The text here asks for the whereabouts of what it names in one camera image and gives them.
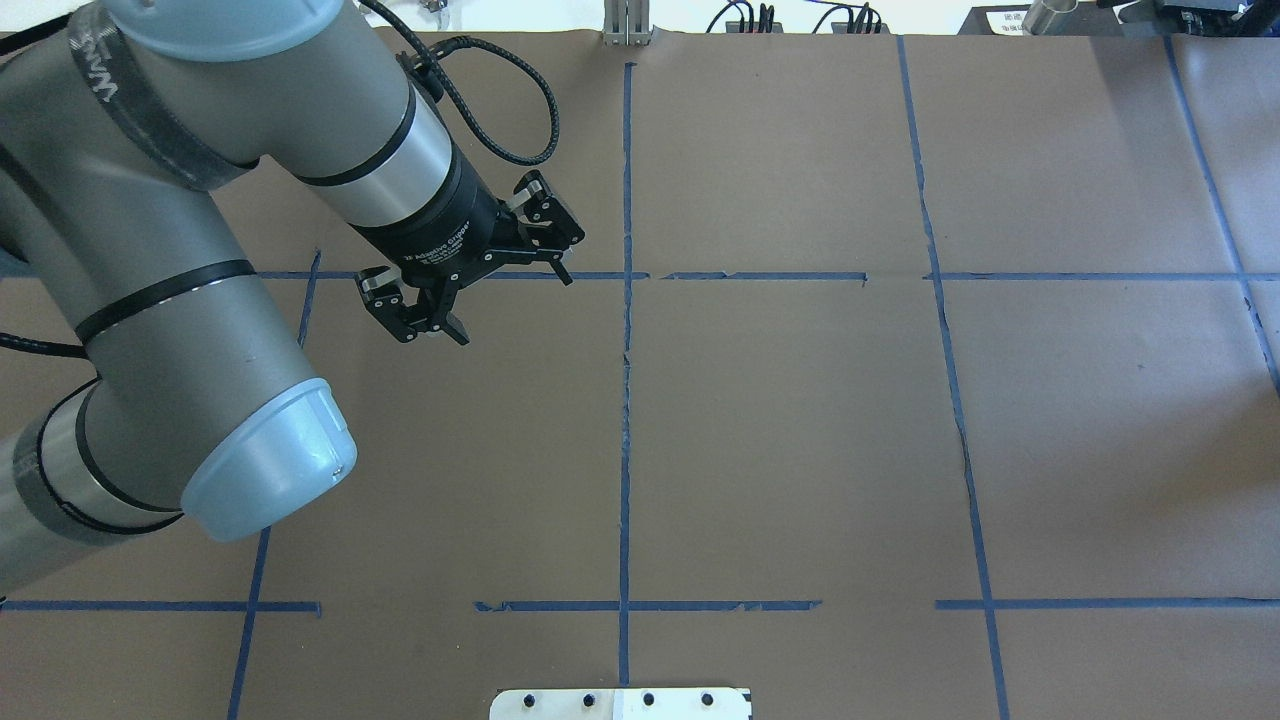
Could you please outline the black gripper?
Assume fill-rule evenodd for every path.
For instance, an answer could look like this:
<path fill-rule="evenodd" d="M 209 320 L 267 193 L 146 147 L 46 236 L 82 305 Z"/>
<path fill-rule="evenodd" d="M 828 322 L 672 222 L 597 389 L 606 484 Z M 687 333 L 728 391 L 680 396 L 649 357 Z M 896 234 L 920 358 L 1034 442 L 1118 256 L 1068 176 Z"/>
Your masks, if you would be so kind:
<path fill-rule="evenodd" d="M 390 224 L 352 224 L 396 265 L 366 268 L 356 274 L 356 284 L 366 311 L 402 343 L 421 334 L 470 343 L 453 306 L 463 288 L 461 275 L 493 242 L 499 266 L 544 263 L 568 286 L 573 277 L 566 256 L 585 240 L 579 219 L 540 170 L 525 173 L 513 195 L 499 201 L 466 155 L 457 146 L 452 150 L 448 176 L 419 210 Z M 417 291 L 413 304 L 404 299 L 407 284 Z"/>

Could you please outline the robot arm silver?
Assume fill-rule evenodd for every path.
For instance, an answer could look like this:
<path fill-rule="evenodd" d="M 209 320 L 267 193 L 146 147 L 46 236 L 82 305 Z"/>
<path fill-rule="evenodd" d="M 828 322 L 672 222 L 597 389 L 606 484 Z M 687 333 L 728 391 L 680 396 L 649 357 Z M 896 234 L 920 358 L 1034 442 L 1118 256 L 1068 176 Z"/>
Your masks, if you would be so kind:
<path fill-rule="evenodd" d="M 362 305 L 468 342 L 458 292 L 584 237 L 538 167 L 556 96 L 379 1 L 90 1 L 3 40 L 3 266 L 93 378 L 3 441 L 3 593 L 191 518 L 215 541 L 339 483 L 357 448 L 212 199 L 271 159 L 385 260 Z"/>

